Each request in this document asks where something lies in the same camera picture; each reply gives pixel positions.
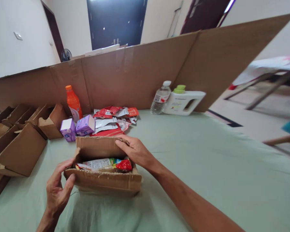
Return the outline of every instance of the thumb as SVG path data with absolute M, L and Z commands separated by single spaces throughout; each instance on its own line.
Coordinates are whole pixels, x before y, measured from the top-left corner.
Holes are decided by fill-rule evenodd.
M 67 197 L 70 197 L 70 194 L 74 187 L 74 182 L 75 182 L 75 174 L 71 174 L 69 178 L 67 179 L 67 182 L 65 183 L 64 189 L 63 189 L 63 192 Z
M 129 147 L 126 143 L 121 142 L 120 140 L 115 141 L 116 145 L 123 150 L 127 155 L 129 155 L 130 152 L 133 151 L 131 147 Z

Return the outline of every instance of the hand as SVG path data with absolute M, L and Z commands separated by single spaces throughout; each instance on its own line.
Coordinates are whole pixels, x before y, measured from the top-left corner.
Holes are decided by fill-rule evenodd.
M 75 174 L 70 175 L 64 188 L 61 184 L 61 173 L 72 165 L 74 158 L 66 160 L 56 167 L 54 173 L 49 178 L 46 186 L 47 206 L 46 212 L 52 217 L 59 217 L 66 207 L 75 182 Z
M 123 134 L 117 135 L 116 137 L 124 139 L 130 143 L 130 146 L 128 146 L 126 143 L 121 142 L 120 140 L 115 141 L 116 145 L 122 149 L 134 163 L 147 170 L 152 169 L 155 165 L 160 164 L 159 161 L 147 150 L 147 148 L 138 138 Z

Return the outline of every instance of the purple packaging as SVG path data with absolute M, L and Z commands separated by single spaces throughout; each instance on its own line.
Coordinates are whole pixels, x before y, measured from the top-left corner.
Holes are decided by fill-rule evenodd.
M 75 141 L 75 123 L 72 118 L 62 121 L 60 132 L 68 142 Z
M 91 115 L 87 115 L 81 120 L 77 121 L 76 135 L 85 136 L 93 133 L 96 129 L 96 121 Z

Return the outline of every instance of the white detergent bottle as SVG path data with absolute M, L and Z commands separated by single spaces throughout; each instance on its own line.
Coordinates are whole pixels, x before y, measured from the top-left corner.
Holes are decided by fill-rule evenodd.
M 185 85 L 178 85 L 171 93 L 163 112 L 166 114 L 189 115 L 206 95 L 202 91 L 185 91 Z

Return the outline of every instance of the table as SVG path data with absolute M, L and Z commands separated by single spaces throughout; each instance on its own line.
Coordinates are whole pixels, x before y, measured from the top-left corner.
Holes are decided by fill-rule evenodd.
M 253 86 L 261 81 L 265 81 L 266 79 L 272 77 L 276 73 L 285 72 L 285 74 L 281 75 L 271 88 L 269 88 L 265 93 L 257 97 L 252 103 L 250 103 L 245 108 L 246 110 L 254 109 L 267 96 L 269 96 L 276 89 L 278 89 L 279 86 L 283 85 L 290 79 L 290 60 L 286 60 L 286 58 L 287 57 L 281 56 L 271 59 L 257 60 L 250 63 L 247 69 L 233 82 L 233 84 L 239 85 L 245 82 L 252 81 L 254 79 L 255 80 L 253 82 L 249 82 L 243 88 L 234 91 L 234 93 L 225 97 L 224 100 L 228 100 L 231 97 L 234 97 L 235 95 L 248 89 L 250 86 Z
M 128 135 L 246 231 L 290 231 L 290 160 L 202 114 L 140 111 Z M 32 174 L 12 178 L 0 196 L 0 231 L 34 231 L 46 206 L 45 186 L 75 143 L 49 140 Z M 143 168 L 135 198 L 72 190 L 56 231 L 190 231 L 158 182 Z

